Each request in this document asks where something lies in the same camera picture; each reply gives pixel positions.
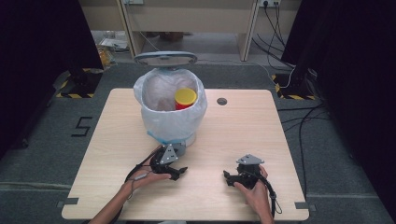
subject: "trash can lid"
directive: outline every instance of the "trash can lid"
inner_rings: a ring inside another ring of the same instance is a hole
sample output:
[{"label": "trash can lid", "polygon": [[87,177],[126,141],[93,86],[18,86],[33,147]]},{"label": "trash can lid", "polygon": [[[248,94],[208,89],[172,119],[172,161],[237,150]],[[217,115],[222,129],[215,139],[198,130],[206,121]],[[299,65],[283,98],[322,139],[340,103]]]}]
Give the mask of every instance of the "trash can lid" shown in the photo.
[{"label": "trash can lid", "polygon": [[182,64],[196,63],[197,56],[186,51],[156,51],[138,54],[134,57],[134,61],[156,67],[175,67]]},{"label": "trash can lid", "polygon": [[190,88],[178,89],[175,93],[175,101],[180,105],[192,105],[197,99],[197,93]]}]

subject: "yellow lid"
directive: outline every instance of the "yellow lid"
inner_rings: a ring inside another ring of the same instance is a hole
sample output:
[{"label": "yellow lid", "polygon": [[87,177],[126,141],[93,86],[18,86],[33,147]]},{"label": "yellow lid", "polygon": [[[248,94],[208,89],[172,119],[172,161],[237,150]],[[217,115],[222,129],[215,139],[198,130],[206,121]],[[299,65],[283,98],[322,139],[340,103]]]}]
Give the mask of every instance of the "yellow lid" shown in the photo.
[{"label": "yellow lid", "polygon": [[180,105],[192,105],[196,99],[197,93],[190,88],[182,88],[175,93],[175,100]]}]

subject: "gray carpet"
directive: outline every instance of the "gray carpet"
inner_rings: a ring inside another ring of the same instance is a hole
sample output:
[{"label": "gray carpet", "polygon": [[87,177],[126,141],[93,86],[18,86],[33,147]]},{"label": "gray carpet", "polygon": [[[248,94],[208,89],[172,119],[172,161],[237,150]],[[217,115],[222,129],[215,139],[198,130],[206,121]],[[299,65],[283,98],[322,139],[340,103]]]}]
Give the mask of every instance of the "gray carpet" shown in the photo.
[{"label": "gray carpet", "polygon": [[[315,101],[279,99],[265,70],[257,65],[186,66],[207,89],[267,89],[276,107],[315,106]],[[64,220],[62,202],[70,190],[109,92],[132,88],[151,68],[119,63],[106,70],[91,99],[53,98],[29,137],[29,147],[10,150],[0,161],[0,223],[81,223]],[[65,74],[54,86],[59,89]],[[279,111],[282,121],[302,118],[308,110]],[[393,223],[365,173],[350,158],[325,108],[315,110],[302,128],[307,200],[313,209],[304,223]],[[76,129],[90,126],[85,137]],[[302,188],[304,170],[299,148],[300,119],[283,123]]]}]

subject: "person's right hand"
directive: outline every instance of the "person's right hand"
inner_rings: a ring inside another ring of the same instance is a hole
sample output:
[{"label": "person's right hand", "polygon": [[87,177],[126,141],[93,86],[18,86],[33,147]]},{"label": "person's right hand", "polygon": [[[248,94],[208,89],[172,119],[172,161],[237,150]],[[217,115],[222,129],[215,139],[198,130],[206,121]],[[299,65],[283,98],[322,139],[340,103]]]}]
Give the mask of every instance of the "person's right hand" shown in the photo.
[{"label": "person's right hand", "polygon": [[[268,174],[261,165],[260,170],[262,176],[266,178]],[[260,180],[253,189],[247,189],[238,182],[234,182],[233,185],[245,195],[246,203],[257,213],[262,223],[274,223],[268,201],[268,190]]]}]

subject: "black and yellow hazard tape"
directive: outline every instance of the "black and yellow hazard tape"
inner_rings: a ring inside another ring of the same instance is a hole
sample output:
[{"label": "black and yellow hazard tape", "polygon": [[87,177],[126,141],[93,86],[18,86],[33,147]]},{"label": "black and yellow hazard tape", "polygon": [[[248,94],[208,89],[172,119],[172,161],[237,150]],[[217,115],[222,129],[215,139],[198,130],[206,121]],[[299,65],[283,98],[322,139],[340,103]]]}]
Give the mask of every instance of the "black and yellow hazard tape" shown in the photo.
[{"label": "black and yellow hazard tape", "polygon": [[289,79],[285,79],[285,77],[281,77],[279,75],[272,75],[272,79],[274,81],[276,94],[281,99],[291,99],[291,100],[315,100],[315,96],[305,88],[296,88],[296,87],[287,87],[280,88],[281,86],[287,86],[289,83]]},{"label": "black and yellow hazard tape", "polygon": [[86,81],[84,84],[76,83],[71,75],[69,75],[62,84],[56,97],[71,99],[92,98],[102,74],[86,73],[85,75]]}]

